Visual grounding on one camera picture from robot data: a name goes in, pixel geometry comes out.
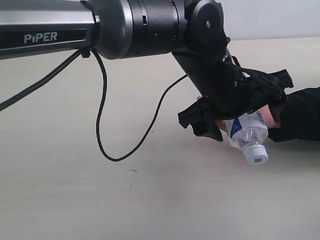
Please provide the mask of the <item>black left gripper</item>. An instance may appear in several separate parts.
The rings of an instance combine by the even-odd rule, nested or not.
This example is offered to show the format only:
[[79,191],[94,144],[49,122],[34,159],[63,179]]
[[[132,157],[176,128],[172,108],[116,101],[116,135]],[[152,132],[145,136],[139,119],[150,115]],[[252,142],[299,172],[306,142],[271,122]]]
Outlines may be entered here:
[[172,55],[202,95],[177,114],[179,124],[184,129],[191,126],[196,137],[222,142],[215,121],[234,119],[266,104],[273,121],[280,124],[287,103],[285,89],[294,86],[286,69],[266,73],[244,68],[228,51],[216,59],[183,51]]

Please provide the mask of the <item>dark grey Piper robot arm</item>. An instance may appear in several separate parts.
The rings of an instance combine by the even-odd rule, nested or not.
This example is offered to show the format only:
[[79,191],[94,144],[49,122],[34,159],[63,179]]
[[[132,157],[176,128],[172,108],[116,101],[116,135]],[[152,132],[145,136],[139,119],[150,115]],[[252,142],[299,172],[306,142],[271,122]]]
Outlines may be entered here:
[[222,141],[215,121],[286,100],[286,70],[243,68],[227,48],[214,0],[3,0],[0,57],[95,50],[108,60],[171,53],[201,94],[178,114],[195,135]]

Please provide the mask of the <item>person's open bare hand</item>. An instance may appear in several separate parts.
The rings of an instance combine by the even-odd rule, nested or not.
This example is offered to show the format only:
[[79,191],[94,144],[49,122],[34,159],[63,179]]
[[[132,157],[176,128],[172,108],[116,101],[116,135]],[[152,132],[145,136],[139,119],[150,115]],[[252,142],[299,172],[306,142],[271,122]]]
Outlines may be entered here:
[[[264,122],[267,126],[268,129],[280,129],[281,125],[280,123],[277,123],[274,120],[274,117],[272,116],[271,110],[268,105],[263,106],[262,108],[259,109],[259,112],[264,119]],[[225,130],[225,125],[223,121],[215,121],[215,124],[221,131],[226,131]]]

